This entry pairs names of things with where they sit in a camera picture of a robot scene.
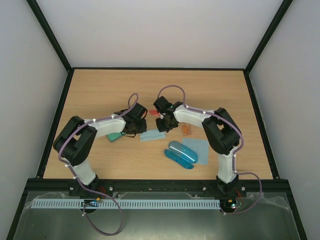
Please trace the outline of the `light blue cleaning cloth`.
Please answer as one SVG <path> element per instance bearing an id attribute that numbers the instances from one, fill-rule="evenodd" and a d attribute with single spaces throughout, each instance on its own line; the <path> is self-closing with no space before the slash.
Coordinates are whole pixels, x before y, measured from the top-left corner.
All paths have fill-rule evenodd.
<path id="1" fill-rule="evenodd" d="M 141 142 L 161 140 L 166 137 L 165 132 L 159 132 L 158 129 L 147 130 L 139 135 Z"/>

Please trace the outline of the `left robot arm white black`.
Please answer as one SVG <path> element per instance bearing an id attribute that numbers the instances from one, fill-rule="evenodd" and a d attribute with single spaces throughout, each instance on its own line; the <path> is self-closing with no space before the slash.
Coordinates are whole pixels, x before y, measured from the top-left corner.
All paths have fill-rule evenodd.
<path id="1" fill-rule="evenodd" d="M 88 186 L 98 179 L 88 156 L 96 139 L 110 134 L 137 135 L 147 131 L 148 110 L 139 103 L 99 119 L 73 116 L 53 142 L 58 159 L 65 163 L 73 176 Z"/>

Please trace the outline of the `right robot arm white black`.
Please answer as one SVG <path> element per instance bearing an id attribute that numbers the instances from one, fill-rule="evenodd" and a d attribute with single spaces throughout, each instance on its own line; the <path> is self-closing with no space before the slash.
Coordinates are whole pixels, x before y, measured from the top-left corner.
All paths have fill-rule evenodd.
<path id="1" fill-rule="evenodd" d="M 184 104 L 170 103 L 164 96 L 159 97 L 153 106 L 161 117 L 156 119 L 159 132 L 168 133 L 187 123 L 202 128 L 211 148 L 218 156 L 217 189 L 229 196 L 236 189 L 239 177 L 236 173 L 236 152 L 243 147 L 243 137 L 229 113 L 224 108 L 203 110 Z"/>

